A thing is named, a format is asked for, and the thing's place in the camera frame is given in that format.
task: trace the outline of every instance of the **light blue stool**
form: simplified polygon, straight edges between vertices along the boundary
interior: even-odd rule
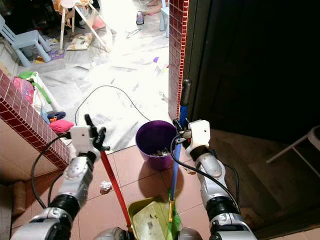
[[[0,15],[0,34],[2,34],[2,36],[8,40],[25,67],[29,67],[31,65],[29,60],[26,58],[26,56],[32,56],[32,53],[27,48],[28,46],[35,45],[45,62],[49,62],[51,60],[50,56],[46,53],[51,51],[51,48],[48,46],[42,36],[40,36],[37,30],[15,35],[6,25],[5,19]]]
[[[160,31],[165,30],[165,36],[169,37],[169,1],[168,6],[166,6],[166,0],[161,0],[161,16],[160,16]]]

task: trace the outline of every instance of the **dustpan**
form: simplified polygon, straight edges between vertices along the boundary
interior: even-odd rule
[[[137,240],[167,239],[169,209],[162,197],[135,201],[130,204],[128,212]]]

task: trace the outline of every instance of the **terracotta floor tile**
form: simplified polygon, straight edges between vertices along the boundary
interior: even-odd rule
[[[77,215],[73,221],[70,240],[80,240],[79,216]]]
[[[123,186],[121,190],[127,207],[132,202],[150,197],[162,196],[163,200],[168,199],[168,191],[160,173]]]
[[[145,163],[137,146],[115,152],[114,162],[120,186],[133,183],[157,172]]]
[[[297,232],[294,234],[286,235],[283,240],[308,240],[303,232]]]
[[[308,240],[317,240],[320,237],[320,228],[315,228],[303,233]]]
[[[31,219],[31,206],[29,206],[24,213],[17,217],[12,218],[12,228],[17,228],[22,226],[23,224],[26,224]]]
[[[191,156],[187,156],[186,149],[182,146],[180,151],[180,159],[181,162],[185,163],[187,161],[192,160]]]
[[[109,154],[107,157],[110,162],[111,168],[113,170],[113,174],[115,175],[115,178],[119,184],[119,178],[118,178],[117,169],[115,165],[114,155]],[[89,190],[88,190],[88,200],[102,195],[100,193],[100,183],[103,181],[110,182],[110,179],[104,167],[104,164],[100,159],[94,164],[93,179],[92,179],[92,182],[90,183]]]
[[[48,201],[48,194],[49,194],[49,189],[45,190],[41,195],[40,198],[43,201],[43,203],[47,206],[47,201]],[[38,201],[34,198],[34,201],[31,205],[31,217],[33,218],[35,215],[38,215],[42,212],[43,208],[40,206]]]
[[[187,161],[186,164],[193,166],[193,161]],[[165,182],[167,189],[171,187],[173,169],[167,169],[160,174]],[[185,170],[179,166],[178,179],[176,184],[176,207],[179,213],[189,210],[202,203],[200,194],[200,182],[197,174]]]
[[[89,200],[78,216],[82,240],[94,239],[96,235],[108,228],[126,229],[127,225],[115,191]]]
[[[209,219],[204,206],[198,205],[180,214],[183,227],[197,230],[202,239],[210,237]]]

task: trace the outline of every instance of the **electrical wire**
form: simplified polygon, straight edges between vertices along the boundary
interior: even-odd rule
[[[216,159],[219,159],[218,158],[218,155],[216,153],[215,150],[209,150]],[[225,167],[229,168],[231,171],[233,171],[233,174],[235,176],[235,199],[236,199],[236,202],[238,203],[239,205],[239,202],[240,202],[240,187],[239,187],[239,184],[240,184],[240,181],[239,181],[239,174],[237,172],[237,170],[233,167],[233,166],[230,166],[228,164],[225,164],[225,163],[222,163]]]
[[[45,149],[39,154],[39,156],[35,159],[35,161],[32,164],[32,169],[31,169],[31,186],[32,186],[32,192],[33,195],[35,196],[36,200],[38,201],[38,203],[40,204],[40,206],[45,209],[46,205],[44,204],[44,202],[41,200],[41,198],[39,197],[39,194],[37,192],[36,189],[36,184],[35,184],[35,169],[36,169],[36,165],[39,161],[39,159],[41,158],[41,156],[49,149],[49,147],[51,146],[51,144],[53,144],[55,141],[57,141],[60,138],[64,138],[64,135],[60,135],[58,137],[56,137],[55,139],[53,139],[51,142],[48,143],[48,145],[45,147]]]
[[[61,173],[59,174],[59,176],[57,176],[57,177],[53,180],[53,182],[51,183],[51,185],[50,185],[49,193],[48,193],[48,208],[49,208],[50,205],[51,205],[51,193],[52,193],[52,189],[54,188],[55,182],[56,182],[63,174],[64,174],[64,173],[61,172]]]
[[[190,165],[188,165],[188,164],[185,164],[185,163],[179,161],[179,160],[175,157],[175,155],[174,155],[174,153],[173,153],[173,151],[174,151],[174,150],[173,150],[173,145],[176,143],[176,140],[177,140],[178,138],[180,138],[179,135],[175,136],[175,137],[172,139],[171,144],[170,144],[170,154],[171,154],[171,157],[173,158],[173,160],[174,160],[176,163],[180,164],[181,166],[183,166],[183,167],[185,167],[185,168],[187,168],[187,169],[190,169],[190,170],[192,170],[192,171],[194,171],[194,172],[196,172],[196,173],[198,173],[198,174],[201,174],[201,175],[207,177],[208,179],[210,179],[211,181],[215,182],[219,187],[221,187],[221,188],[229,195],[229,197],[230,197],[231,200],[233,201],[233,204],[235,205],[235,207],[237,208],[237,210],[238,210],[239,213],[240,213],[240,208],[239,208],[239,206],[238,206],[238,203],[237,203],[235,197],[232,195],[232,193],[231,193],[222,183],[220,183],[219,181],[217,181],[216,179],[214,179],[214,178],[213,178],[212,176],[210,176],[209,174],[207,174],[207,173],[205,173],[205,172],[203,172],[203,171],[201,171],[201,170],[199,170],[199,169],[197,169],[197,168],[195,168],[195,167],[192,167],[192,166],[190,166]]]
[[[148,121],[151,121],[149,118],[147,118],[145,115],[142,114],[142,112],[140,112],[140,110],[136,107],[136,105],[132,102],[131,98],[128,96],[128,94],[126,94],[125,91],[123,91],[122,89],[120,89],[119,87],[116,87],[116,86],[111,86],[111,85],[101,85],[101,86],[98,86],[97,88],[95,88],[83,101],[82,103],[80,104],[80,106],[78,106],[78,108],[76,109],[75,111],[75,114],[74,114],[74,122],[75,122],[75,125],[78,125],[77,124],[77,113],[80,109],[80,107],[86,102],[86,100],[91,96],[91,94],[93,94],[96,90],[100,89],[100,88],[103,88],[103,87],[110,87],[110,88],[114,88],[114,89],[118,89],[120,90],[122,93],[124,93],[126,95],[126,97],[129,99],[129,101],[131,102],[131,104],[134,106],[134,108],[141,114],[141,116],[143,116],[145,119],[147,119]]]
[[[230,166],[230,165],[227,165],[225,163],[222,163],[225,167],[231,169],[235,175],[235,199],[236,199],[236,202],[239,204],[239,201],[240,201],[240,189],[239,189],[239,174],[237,172],[237,170]]]

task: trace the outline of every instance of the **white metal chair leg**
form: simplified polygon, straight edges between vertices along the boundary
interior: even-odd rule
[[[62,8],[62,18],[61,18],[61,33],[60,33],[60,53],[62,53],[64,45],[64,32],[65,32],[65,23],[66,23],[66,9]]]
[[[302,158],[302,160],[309,166],[309,168],[311,168],[311,170],[320,178],[320,173],[307,161],[307,159],[305,159],[304,156],[302,156],[302,154],[295,148],[292,148],[296,154],[299,155],[300,158]]]
[[[111,50],[110,48],[107,47],[107,45],[104,43],[104,41],[99,37],[99,35],[96,33],[96,31],[93,29],[92,26],[90,26],[90,24],[88,24],[88,21],[86,19],[86,17],[82,14],[82,12],[79,10],[79,8],[77,6],[74,7],[75,10],[77,11],[77,13],[80,15],[80,17],[83,19],[83,21],[85,22],[85,24],[88,26],[88,28],[91,30],[91,32],[95,35],[95,37],[98,39],[98,41],[103,45],[105,51],[107,53],[109,53]]]
[[[112,34],[117,34],[117,32],[116,32],[114,29],[112,29],[112,28],[110,28],[110,27],[108,26],[106,20],[101,16],[100,12],[98,12],[98,11],[95,9],[95,7],[94,7],[90,2],[89,2],[88,5],[89,5],[90,8],[92,8],[92,10],[94,10],[94,11],[96,12],[96,15],[104,22],[105,27],[108,28],[108,29],[110,29],[110,31],[111,31]]]
[[[281,152],[277,153],[276,155],[274,155],[273,157],[271,157],[270,159],[268,159],[266,161],[267,164],[273,162],[274,160],[276,160],[278,157],[280,157],[281,155],[285,154],[286,152],[288,152],[290,149],[294,148],[296,145],[298,145],[299,143],[301,143],[302,141],[307,139],[307,135],[303,136],[302,138],[300,138],[299,140],[295,141],[293,144],[291,144],[290,146],[286,147],[285,149],[283,149]]]

